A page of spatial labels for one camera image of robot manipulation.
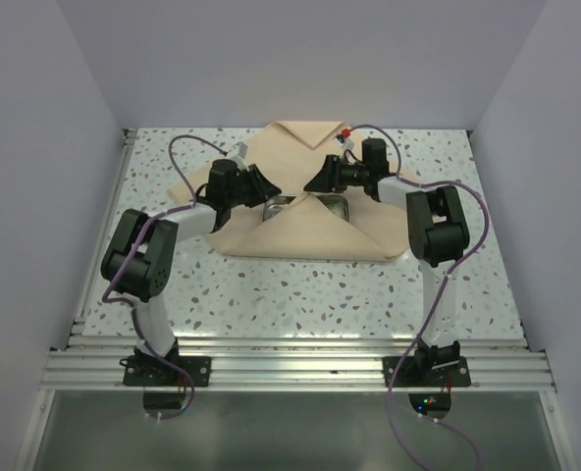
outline speckled table surface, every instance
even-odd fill
[[[191,132],[229,147],[256,129],[141,129],[137,132],[116,215],[128,208],[153,211],[173,205],[167,189],[179,181],[168,159],[171,137]],[[404,167],[418,179],[461,180],[481,190],[464,131],[390,130]],[[198,142],[175,147],[183,169],[215,157]],[[461,193],[472,240],[482,231],[475,201]],[[82,316],[84,335],[130,336],[125,306],[103,305],[106,282],[95,277]],[[233,338],[411,339],[421,327],[422,280],[406,251],[389,264],[225,257],[197,237],[178,246],[165,290],[177,334]],[[462,339],[522,340],[523,331],[496,235],[458,272],[457,334]]]

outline tan cloth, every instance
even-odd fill
[[[321,170],[327,154],[340,154],[334,135],[345,123],[272,123],[244,141],[245,163],[256,164],[262,174],[283,194],[299,195],[289,207],[262,222],[263,206],[232,210],[232,218],[206,240],[227,255],[330,260],[394,260],[408,247],[406,213],[373,201],[361,187],[350,187],[343,196],[349,205],[349,222],[332,214],[303,187]],[[360,158],[364,136],[351,136]],[[197,188],[208,178],[210,165],[188,175]],[[185,184],[171,188],[179,204],[190,201]]]

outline white enclosure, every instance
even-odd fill
[[[581,0],[0,0],[0,469],[63,347],[123,128],[475,130],[581,461]]]

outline purple cable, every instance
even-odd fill
[[[397,154],[396,175],[399,176],[399,171],[401,170],[401,153],[399,152],[399,147],[396,144],[396,140],[393,139],[389,134],[387,134],[387,132],[385,130],[378,128],[377,126],[358,125],[358,126],[353,126],[353,127],[349,128],[349,132],[356,131],[356,130],[374,130],[374,131],[381,133],[384,137],[386,137],[389,140],[389,142],[391,143],[393,148],[396,150],[396,154]]]
[[[137,250],[142,245],[142,242],[144,241],[144,236],[146,235],[147,231],[151,227],[151,224],[153,224],[158,219],[164,218],[165,216],[179,213],[181,211],[185,211],[185,210],[188,210],[190,208],[192,208],[192,205],[171,208],[167,211],[164,211],[163,213],[157,214],[155,216],[151,216],[149,219],[147,219],[145,221],[145,223],[142,225],[142,228],[140,229],[140,232],[138,233],[137,237],[135,238],[135,242],[132,244],[132,249],[127,254],[127,257],[125,257],[125,260],[121,264],[121,267],[118,269],[118,271],[116,272],[116,275],[114,276],[114,278],[110,282],[109,286],[105,289],[105,292],[103,293],[103,296],[101,297],[101,300],[106,304],[123,302],[127,306],[129,306],[130,309],[132,310],[133,329],[135,330],[135,333],[140,338],[140,340],[142,340],[142,342],[144,343],[144,346],[146,346],[146,348],[149,350],[149,352],[160,363],[163,363],[167,367],[177,371],[180,375],[184,376],[185,379],[187,380],[187,385],[190,387],[191,393],[190,393],[190,396],[188,397],[186,404],[177,412],[172,412],[172,413],[165,414],[165,415],[158,414],[156,416],[156,418],[159,420],[167,420],[167,419],[172,419],[172,418],[178,417],[178,416],[182,415],[190,407],[190,405],[192,404],[192,400],[194,399],[194,380],[192,379],[192,376],[185,369],[180,368],[179,366],[171,363],[166,358],[164,358],[162,355],[160,355],[155,350],[155,348],[153,348],[153,346],[149,343],[149,341],[145,338],[144,332],[140,328],[140,325],[139,325],[138,320],[137,320],[137,306],[135,305],[135,302],[133,302],[131,299],[128,299],[124,296],[109,297],[109,295],[112,293],[114,288],[118,285],[118,282],[123,277],[123,274],[127,270],[127,267],[132,262],[132,259],[135,256],[135,254],[137,253]]]
[[[453,182],[450,180],[432,182],[432,183],[416,183],[416,182],[413,182],[411,180],[407,180],[407,179],[401,178],[401,177],[398,177],[398,179],[403,183],[406,183],[406,184],[409,184],[411,186],[415,186],[418,188],[429,188],[429,187],[433,187],[433,186],[439,186],[442,184],[452,184],[454,186],[458,186],[460,188],[463,188],[465,191],[470,193],[474,197],[474,199],[476,199],[476,202],[478,203],[478,205],[480,206],[480,209],[483,212],[483,219],[484,219],[483,233],[481,234],[478,242],[476,242],[470,250],[468,250],[462,257],[460,257],[458,260],[456,260],[446,270],[446,274],[444,275],[444,278],[441,281],[441,285],[439,286],[439,290],[437,291],[437,296],[435,297],[435,300],[433,301],[432,306],[430,307],[430,312],[428,313],[428,317],[426,318],[426,321],[424,322],[424,324],[421,326],[421,329],[417,333],[417,336],[415,337],[415,339],[408,346],[408,348],[406,349],[404,354],[401,356],[401,358],[397,362],[397,365],[396,365],[393,373],[391,374],[391,380],[389,381],[389,388],[387,390],[387,413],[389,414],[389,425],[391,426],[391,430],[393,431],[393,434],[396,436],[397,442],[399,443],[401,448],[406,452],[406,454],[410,457],[410,459],[412,459],[419,467],[421,467],[422,469],[425,469],[426,471],[432,471],[432,468],[430,468],[427,464],[425,464],[417,456],[415,456],[414,452],[406,444],[406,442],[404,441],[404,439],[401,435],[401,432],[397,428],[396,421],[393,417],[393,387],[394,387],[394,384],[396,382],[397,373],[401,369],[401,366],[402,366],[405,358],[410,354],[410,352],[417,345],[417,343],[419,343],[419,341],[421,340],[421,336],[423,336],[424,332],[426,332],[426,329],[428,329],[428,325],[430,324],[430,321],[432,320],[432,317],[434,316],[435,311],[437,310],[437,306],[439,305],[439,301],[441,300],[441,296],[444,294],[444,291],[446,290],[446,286],[448,285],[449,275],[451,275],[452,272],[460,264],[462,264],[465,260],[467,260],[469,257],[471,257],[485,242],[485,239],[487,238],[487,235],[489,234],[490,217],[489,217],[489,211],[487,210],[487,207],[485,206],[485,202],[483,201],[480,194],[478,194],[477,191],[475,191],[473,188],[471,188],[470,186],[468,186],[464,183]],[[423,416],[423,418],[429,422],[434,422],[434,419],[431,417]],[[456,427],[452,424],[448,424],[448,423],[443,422],[443,421],[439,421],[438,423],[442,427],[445,427],[445,428],[455,432],[456,434],[458,434],[459,436],[464,438],[471,445],[471,447],[474,449],[474,453],[476,455],[476,470],[477,471],[482,470],[483,466],[484,466],[482,453],[480,451],[480,448],[474,443],[474,441],[471,440],[469,437],[467,437],[467,435],[462,430],[460,430],[458,427]]]
[[[192,185],[190,184],[188,179],[185,177],[184,172],[182,172],[182,169],[180,169],[180,167],[177,165],[177,161],[175,160],[175,155],[173,155],[173,144],[175,144],[175,142],[177,142],[180,139],[198,140],[199,142],[207,144],[210,147],[216,149],[220,154],[228,155],[228,153],[225,150],[223,150],[221,147],[219,147],[218,145],[210,142],[209,140],[204,139],[203,137],[199,137],[197,135],[192,135],[192,134],[176,135],[169,142],[169,159],[171,159],[171,164],[173,164],[173,168],[177,171],[177,173],[180,175],[180,177],[184,181],[185,185],[188,187],[188,190],[190,191],[190,194],[192,195],[192,205],[195,205],[196,204],[196,195],[195,195],[194,188],[192,187]]]

